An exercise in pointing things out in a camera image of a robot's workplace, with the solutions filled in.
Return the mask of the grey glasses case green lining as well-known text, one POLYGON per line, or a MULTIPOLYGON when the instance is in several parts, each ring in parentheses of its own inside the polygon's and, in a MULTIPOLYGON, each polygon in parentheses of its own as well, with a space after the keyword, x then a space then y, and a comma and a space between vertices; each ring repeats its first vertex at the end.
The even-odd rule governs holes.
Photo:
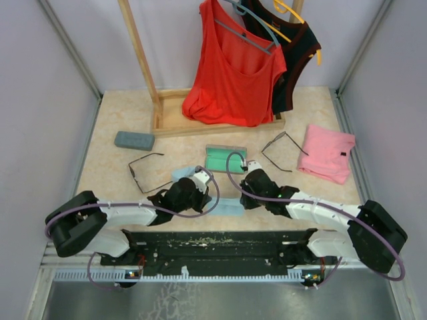
MULTIPOLYGON (((239 153, 246 159, 248 150, 246 147, 229 145, 206 145, 206 158, 204 167, 213 172, 226 173, 227 158, 232 152, 239 153)), ((239 155, 232 155, 229 160, 229 172, 233 174, 243 174, 241 168, 242 160, 239 155)))

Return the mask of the light blue cleaning cloth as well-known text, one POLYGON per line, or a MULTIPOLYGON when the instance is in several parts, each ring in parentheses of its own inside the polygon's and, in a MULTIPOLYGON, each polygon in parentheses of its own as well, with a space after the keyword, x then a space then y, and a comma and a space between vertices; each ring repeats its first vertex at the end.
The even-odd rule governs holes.
POLYGON ((196 166, 183 167, 171 172, 171 181, 178 182, 181 178, 191 177, 195 173, 196 166))

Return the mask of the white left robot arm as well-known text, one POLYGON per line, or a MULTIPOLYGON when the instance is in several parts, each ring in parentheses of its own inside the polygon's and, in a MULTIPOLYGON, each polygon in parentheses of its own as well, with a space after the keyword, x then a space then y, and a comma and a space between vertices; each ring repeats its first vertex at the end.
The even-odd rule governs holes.
POLYGON ((104 203, 92 191, 83 191, 47 216, 45 234, 60 257, 88 250, 129 265, 137 260, 139 249, 125 227, 162 225, 173 217, 185 217, 187 210, 203 216, 211 200, 211 181, 208 174, 195 173, 137 203, 104 203))

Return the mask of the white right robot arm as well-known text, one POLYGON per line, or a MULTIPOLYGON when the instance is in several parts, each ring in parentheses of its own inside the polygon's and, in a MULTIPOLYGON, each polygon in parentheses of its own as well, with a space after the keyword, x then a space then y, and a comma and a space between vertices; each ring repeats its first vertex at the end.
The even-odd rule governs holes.
POLYGON ((371 270, 386 275, 396 263, 408 236, 378 202, 344 205, 322 201, 296 187, 278 186, 260 167, 244 167, 240 183, 245 209, 264 207, 274 215, 326 226, 314 231, 298 247, 299 258, 307 264, 320 257, 358 259, 371 270))

